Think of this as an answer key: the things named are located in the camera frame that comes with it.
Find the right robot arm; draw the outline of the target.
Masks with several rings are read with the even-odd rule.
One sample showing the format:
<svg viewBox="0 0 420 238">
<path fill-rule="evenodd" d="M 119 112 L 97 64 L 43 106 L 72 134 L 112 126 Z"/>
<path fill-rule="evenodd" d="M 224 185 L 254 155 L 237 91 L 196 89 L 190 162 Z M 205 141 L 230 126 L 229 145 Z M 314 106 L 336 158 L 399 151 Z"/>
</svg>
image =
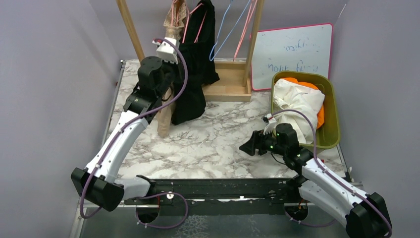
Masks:
<svg viewBox="0 0 420 238">
<path fill-rule="evenodd" d="M 288 123 L 278 124 L 275 133 L 255 130 L 239 149 L 246 154 L 267 152 L 282 156 L 285 165 L 297 172 L 289 181 L 286 196 L 293 202 L 307 200 L 338 221 L 351 238 L 388 238 L 392 226 L 384 198 L 350 184 L 299 144 Z"/>
</svg>

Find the blue wire hanger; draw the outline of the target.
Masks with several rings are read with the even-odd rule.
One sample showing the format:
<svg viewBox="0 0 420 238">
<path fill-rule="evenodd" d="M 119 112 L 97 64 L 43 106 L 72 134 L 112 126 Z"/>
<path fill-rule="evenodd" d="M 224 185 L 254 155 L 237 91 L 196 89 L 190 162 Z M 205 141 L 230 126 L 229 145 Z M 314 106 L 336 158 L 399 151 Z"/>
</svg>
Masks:
<svg viewBox="0 0 420 238">
<path fill-rule="evenodd" d="M 221 16 L 220 27 L 215 37 L 209 54 L 209 59 L 213 61 L 219 52 L 227 55 L 234 52 L 237 48 L 244 23 L 247 17 L 251 0 L 231 0 Z"/>
</svg>

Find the orange shorts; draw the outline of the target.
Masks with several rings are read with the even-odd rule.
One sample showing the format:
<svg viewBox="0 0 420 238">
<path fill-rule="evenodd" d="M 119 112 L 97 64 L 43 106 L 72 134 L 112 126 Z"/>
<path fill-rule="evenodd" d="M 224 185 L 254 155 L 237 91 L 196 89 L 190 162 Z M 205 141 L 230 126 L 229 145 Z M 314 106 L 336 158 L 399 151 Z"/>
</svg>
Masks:
<svg viewBox="0 0 420 238">
<path fill-rule="evenodd" d="M 286 81 L 289 81 L 291 83 L 295 83 L 295 84 L 302 85 L 302 86 L 312 88 L 314 90 L 319 91 L 319 89 L 314 84 L 311 84 L 311 83 L 308 83 L 308 82 L 303 82 L 303 81 L 298 81 L 296 78 L 293 78 L 293 77 L 286 77 L 286 78 L 282 78 L 282 79 L 286 80 Z M 316 128 L 317 129 L 320 128 L 324 124 L 324 122 L 325 122 L 325 120 L 324 120 L 324 106 L 322 104 L 320 109 L 317 112 L 317 126 L 316 126 Z"/>
</svg>

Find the pink wire hanger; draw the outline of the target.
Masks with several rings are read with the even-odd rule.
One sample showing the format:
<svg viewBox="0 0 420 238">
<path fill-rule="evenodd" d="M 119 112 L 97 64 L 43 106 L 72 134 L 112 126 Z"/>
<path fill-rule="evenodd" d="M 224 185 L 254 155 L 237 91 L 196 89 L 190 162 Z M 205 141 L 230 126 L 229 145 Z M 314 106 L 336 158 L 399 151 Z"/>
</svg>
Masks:
<svg viewBox="0 0 420 238">
<path fill-rule="evenodd" d="M 248 26 L 250 24 L 250 21 L 251 21 L 251 18 L 253 16 L 253 14 L 254 14 L 255 9 L 256 9 L 257 3 L 258 3 L 258 0 L 251 0 L 250 6 L 249 6 L 249 9 L 248 9 L 248 13 L 247 13 L 247 17 L 246 17 L 246 20 L 245 20 L 245 23 L 244 23 L 244 27 L 243 27 L 243 30 L 242 30 L 242 33 L 241 33 L 241 37 L 239 39 L 237 48 L 235 50 L 233 61 L 236 60 L 237 55 L 239 53 L 239 50 L 240 50 L 240 48 L 242 46 L 242 42 L 244 40 L 245 33 L 246 33 L 247 28 L 248 28 Z"/>
</svg>

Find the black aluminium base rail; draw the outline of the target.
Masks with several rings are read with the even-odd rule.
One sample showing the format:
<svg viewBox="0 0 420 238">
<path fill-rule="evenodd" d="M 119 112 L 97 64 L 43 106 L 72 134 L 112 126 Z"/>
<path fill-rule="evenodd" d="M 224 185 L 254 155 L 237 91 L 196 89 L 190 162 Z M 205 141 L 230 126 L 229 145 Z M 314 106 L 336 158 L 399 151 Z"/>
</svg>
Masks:
<svg viewBox="0 0 420 238">
<path fill-rule="evenodd" d="M 156 179 L 135 176 L 114 183 L 93 178 L 85 199 L 113 211 L 121 204 L 135 206 L 145 215 L 283 215 L 284 206 L 301 199 L 305 179 Z"/>
</svg>

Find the wooden clothes rack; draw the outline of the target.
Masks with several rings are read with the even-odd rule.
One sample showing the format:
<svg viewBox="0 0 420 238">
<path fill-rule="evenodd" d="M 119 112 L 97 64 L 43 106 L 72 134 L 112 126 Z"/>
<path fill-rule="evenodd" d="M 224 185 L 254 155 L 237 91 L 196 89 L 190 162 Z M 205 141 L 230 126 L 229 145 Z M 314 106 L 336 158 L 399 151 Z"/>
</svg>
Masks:
<svg viewBox="0 0 420 238">
<path fill-rule="evenodd" d="M 138 38 L 131 14 L 126 1 L 118 0 L 116 2 L 130 40 L 134 47 L 136 56 L 142 60 L 145 55 Z M 255 6 L 246 20 L 249 24 L 251 17 L 254 17 L 248 53 L 246 61 L 216 61 L 216 71 L 219 73 L 220 80 L 212 85 L 204 86 L 204 96 L 207 101 L 217 102 L 248 102 L 251 99 L 251 63 L 256 44 L 256 37 L 261 22 L 264 1 L 255 1 Z"/>
</svg>

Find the beige shorts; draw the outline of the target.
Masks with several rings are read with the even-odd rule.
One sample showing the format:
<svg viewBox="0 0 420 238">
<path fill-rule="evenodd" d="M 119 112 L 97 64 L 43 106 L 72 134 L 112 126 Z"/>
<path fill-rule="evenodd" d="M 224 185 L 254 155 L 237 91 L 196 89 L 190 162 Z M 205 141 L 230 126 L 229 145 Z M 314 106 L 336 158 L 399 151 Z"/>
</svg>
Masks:
<svg viewBox="0 0 420 238">
<path fill-rule="evenodd" d="M 163 22 L 163 26 L 165 28 L 165 37 L 170 37 L 178 40 L 181 42 L 181 32 L 184 30 L 186 19 L 187 19 L 187 13 L 186 13 L 186 2 L 183 1 L 183 4 L 180 8 L 179 13 L 179 22 L 177 27 L 171 27 L 170 26 L 170 10 L 168 11 L 166 18 Z M 157 132 L 160 137 L 166 137 L 169 134 L 169 128 L 171 124 L 171 117 L 172 113 L 174 111 L 174 104 L 169 105 L 168 107 L 165 107 L 164 109 L 160 110 L 157 115 Z"/>
</svg>

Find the black shorts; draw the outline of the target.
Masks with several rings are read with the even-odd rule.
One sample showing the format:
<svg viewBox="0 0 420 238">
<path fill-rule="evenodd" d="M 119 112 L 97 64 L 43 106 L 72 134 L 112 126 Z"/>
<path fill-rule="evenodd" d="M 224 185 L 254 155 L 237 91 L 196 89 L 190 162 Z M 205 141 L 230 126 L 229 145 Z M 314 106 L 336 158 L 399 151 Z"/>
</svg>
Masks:
<svg viewBox="0 0 420 238">
<path fill-rule="evenodd" d="M 209 54 L 215 44 L 215 10 L 210 0 L 206 4 L 207 16 L 197 43 L 193 43 L 195 33 L 192 23 L 187 33 L 185 43 L 180 43 L 181 51 L 188 69 L 188 82 L 182 95 L 175 101 L 171 123 L 178 125 L 199 118 L 206 107 L 202 86 L 210 85 L 220 80 L 215 71 L 215 63 L 209 59 Z"/>
</svg>

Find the pink framed whiteboard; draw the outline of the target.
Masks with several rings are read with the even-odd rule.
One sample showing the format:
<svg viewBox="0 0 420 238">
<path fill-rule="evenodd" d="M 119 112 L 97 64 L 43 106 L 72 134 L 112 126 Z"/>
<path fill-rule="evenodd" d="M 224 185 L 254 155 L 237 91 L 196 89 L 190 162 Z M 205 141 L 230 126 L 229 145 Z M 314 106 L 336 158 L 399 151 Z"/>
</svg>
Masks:
<svg viewBox="0 0 420 238">
<path fill-rule="evenodd" d="M 328 78 L 332 36 L 331 23 L 258 31 L 251 63 L 252 90 L 269 90 L 272 78 L 281 71 Z"/>
</svg>

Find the white shorts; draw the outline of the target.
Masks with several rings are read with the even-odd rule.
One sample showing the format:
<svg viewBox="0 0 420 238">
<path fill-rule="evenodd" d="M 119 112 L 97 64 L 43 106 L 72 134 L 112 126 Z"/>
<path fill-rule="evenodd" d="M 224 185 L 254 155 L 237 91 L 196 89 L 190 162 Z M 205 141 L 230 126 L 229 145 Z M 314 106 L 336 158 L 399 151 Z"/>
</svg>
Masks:
<svg viewBox="0 0 420 238">
<path fill-rule="evenodd" d="M 302 85 L 279 79 L 273 88 L 274 111 L 292 109 L 303 113 L 283 112 L 275 116 L 278 123 L 289 123 L 297 133 L 302 144 L 312 144 L 314 136 L 310 127 L 317 129 L 317 112 L 323 104 L 325 95 Z"/>
</svg>

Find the pink hanger of black shorts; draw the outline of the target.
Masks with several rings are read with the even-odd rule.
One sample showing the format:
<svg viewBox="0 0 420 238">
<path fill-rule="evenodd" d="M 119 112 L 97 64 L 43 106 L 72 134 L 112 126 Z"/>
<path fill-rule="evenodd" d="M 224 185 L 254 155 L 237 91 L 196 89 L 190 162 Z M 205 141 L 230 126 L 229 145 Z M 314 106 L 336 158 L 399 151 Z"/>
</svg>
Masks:
<svg viewBox="0 0 420 238">
<path fill-rule="evenodd" d="M 193 9 L 190 9 L 186 6 L 186 13 L 187 13 L 187 20 L 185 23 L 183 35 L 181 38 L 181 43 L 185 43 L 187 40 L 187 33 L 189 31 L 190 24 L 192 23 L 192 31 L 195 33 L 195 37 L 193 38 L 193 43 L 197 43 L 199 41 L 200 34 L 202 32 L 202 28 L 204 25 L 205 18 L 207 16 L 207 10 L 205 10 L 206 4 L 203 1 L 200 1 Z"/>
</svg>

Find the olive green plastic bin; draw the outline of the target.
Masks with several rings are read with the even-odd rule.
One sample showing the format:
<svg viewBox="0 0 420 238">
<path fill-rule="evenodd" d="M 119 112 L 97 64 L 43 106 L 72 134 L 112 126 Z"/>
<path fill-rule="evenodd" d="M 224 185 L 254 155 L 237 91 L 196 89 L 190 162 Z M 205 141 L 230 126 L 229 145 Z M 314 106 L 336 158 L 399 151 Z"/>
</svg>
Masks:
<svg viewBox="0 0 420 238">
<path fill-rule="evenodd" d="M 281 71 L 272 78 L 272 85 L 279 79 L 292 77 L 298 81 L 315 85 L 324 95 L 324 124 L 316 130 L 316 148 L 320 150 L 335 147 L 341 138 L 335 92 L 331 82 L 324 76 L 314 73 Z"/>
</svg>

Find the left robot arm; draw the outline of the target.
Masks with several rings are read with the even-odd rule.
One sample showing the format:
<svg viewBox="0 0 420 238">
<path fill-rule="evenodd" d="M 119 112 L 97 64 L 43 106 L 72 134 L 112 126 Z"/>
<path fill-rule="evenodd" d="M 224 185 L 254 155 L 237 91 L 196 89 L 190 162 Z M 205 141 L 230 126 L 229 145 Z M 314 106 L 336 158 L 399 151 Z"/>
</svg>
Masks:
<svg viewBox="0 0 420 238">
<path fill-rule="evenodd" d="M 122 200 L 138 198 L 151 203 L 156 196 L 152 181 L 145 176 L 118 179 L 123 160 L 139 135 L 162 107 L 171 85 L 183 83 L 185 64 L 152 56 L 141 61 L 138 82 L 127 97 L 114 130 L 97 155 L 85 168 L 75 168 L 71 180 L 81 201 L 88 200 L 100 208 L 113 211 Z"/>
</svg>

